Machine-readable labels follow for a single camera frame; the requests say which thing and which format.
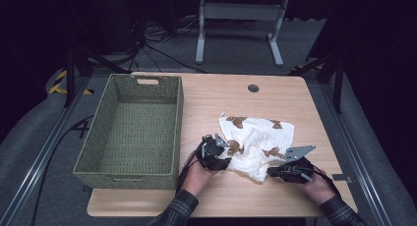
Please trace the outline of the green woven basket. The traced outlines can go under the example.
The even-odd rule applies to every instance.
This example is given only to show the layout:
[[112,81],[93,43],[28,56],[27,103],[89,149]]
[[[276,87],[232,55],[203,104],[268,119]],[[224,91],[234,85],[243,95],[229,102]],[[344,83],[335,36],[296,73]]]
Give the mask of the green woven basket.
[[94,189],[175,189],[183,98],[179,77],[111,75],[74,175]]

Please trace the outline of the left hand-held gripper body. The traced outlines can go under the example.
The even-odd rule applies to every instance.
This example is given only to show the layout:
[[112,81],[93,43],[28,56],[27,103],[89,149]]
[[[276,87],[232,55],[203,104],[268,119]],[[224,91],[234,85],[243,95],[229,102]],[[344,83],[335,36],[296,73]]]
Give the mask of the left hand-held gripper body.
[[196,155],[202,166],[208,170],[220,171],[217,169],[217,160],[228,147],[228,144],[218,135],[206,135],[196,149]]

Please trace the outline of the yellow black hazard tape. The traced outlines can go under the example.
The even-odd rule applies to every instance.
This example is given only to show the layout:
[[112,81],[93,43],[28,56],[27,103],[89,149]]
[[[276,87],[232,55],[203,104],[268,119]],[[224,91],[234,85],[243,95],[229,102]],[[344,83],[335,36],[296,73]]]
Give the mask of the yellow black hazard tape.
[[63,83],[64,79],[67,76],[67,71],[65,69],[63,69],[58,76],[55,79],[55,82],[53,83],[53,85],[51,86],[51,88],[49,89],[49,93],[61,93],[61,94],[67,94],[68,91],[66,88],[63,88],[61,86],[61,84]]

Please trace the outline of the white cloth with brown print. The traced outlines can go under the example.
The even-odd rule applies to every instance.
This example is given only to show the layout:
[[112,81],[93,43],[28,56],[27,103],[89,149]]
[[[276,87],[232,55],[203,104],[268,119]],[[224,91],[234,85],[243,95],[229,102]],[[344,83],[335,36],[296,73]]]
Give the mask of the white cloth with brown print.
[[293,143],[294,126],[282,121],[222,113],[218,125],[228,144],[220,157],[231,158],[227,170],[256,183],[266,179],[272,163],[284,161],[286,149]]

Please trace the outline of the white metal table frame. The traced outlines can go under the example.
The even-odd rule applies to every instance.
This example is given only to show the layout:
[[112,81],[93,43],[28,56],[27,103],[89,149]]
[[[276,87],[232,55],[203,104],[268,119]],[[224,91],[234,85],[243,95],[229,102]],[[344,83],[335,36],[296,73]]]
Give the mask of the white metal table frame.
[[287,0],[278,5],[237,4],[237,3],[211,3],[200,0],[199,8],[199,37],[195,62],[202,64],[205,53],[205,20],[244,20],[244,21],[269,21],[274,22],[274,30],[267,36],[269,48],[277,67],[283,66],[277,38],[284,21],[287,9]]

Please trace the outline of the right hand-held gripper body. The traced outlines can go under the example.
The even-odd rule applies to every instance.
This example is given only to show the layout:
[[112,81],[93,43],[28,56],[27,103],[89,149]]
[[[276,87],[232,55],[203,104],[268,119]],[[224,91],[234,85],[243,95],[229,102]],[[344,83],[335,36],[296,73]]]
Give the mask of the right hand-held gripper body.
[[284,155],[284,164],[279,166],[280,178],[285,182],[305,184],[313,181],[313,164],[305,157],[314,150],[314,145],[289,147]]

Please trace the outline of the black tripod stand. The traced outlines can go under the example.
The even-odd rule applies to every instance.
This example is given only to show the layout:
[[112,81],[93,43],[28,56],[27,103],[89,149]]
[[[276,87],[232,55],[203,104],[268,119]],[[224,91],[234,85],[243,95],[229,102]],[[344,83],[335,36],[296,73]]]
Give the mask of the black tripod stand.
[[68,51],[66,59],[67,95],[65,107],[69,107],[76,98],[76,72],[79,72],[82,78],[90,77],[93,73],[93,69],[88,60],[89,57],[115,73],[128,74],[128,71],[110,62],[99,54],[96,54],[81,46],[71,47]]
[[332,104],[338,114],[341,113],[341,91],[343,82],[343,64],[342,58],[338,54],[329,54],[318,58],[304,66],[294,67],[289,75],[301,76],[315,68],[321,66],[319,73],[316,75],[316,81],[319,84],[327,84],[331,78],[334,78]]

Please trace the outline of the person's right hand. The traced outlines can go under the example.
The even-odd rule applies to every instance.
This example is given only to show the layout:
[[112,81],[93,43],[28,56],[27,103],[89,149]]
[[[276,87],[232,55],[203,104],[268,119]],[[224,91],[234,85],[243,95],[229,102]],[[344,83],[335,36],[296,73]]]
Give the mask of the person's right hand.
[[321,205],[336,196],[328,182],[320,175],[314,174],[313,181],[303,184],[301,190],[316,204]]

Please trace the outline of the person's left hand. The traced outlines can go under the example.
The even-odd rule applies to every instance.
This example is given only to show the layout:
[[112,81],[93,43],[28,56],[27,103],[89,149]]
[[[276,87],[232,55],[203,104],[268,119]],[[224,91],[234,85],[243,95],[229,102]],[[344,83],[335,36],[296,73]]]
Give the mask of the person's left hand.
[[193,154],[189,156],[186,163],[189,164],[189,168],[181,189],[197,197],[217,172],[204,168]]

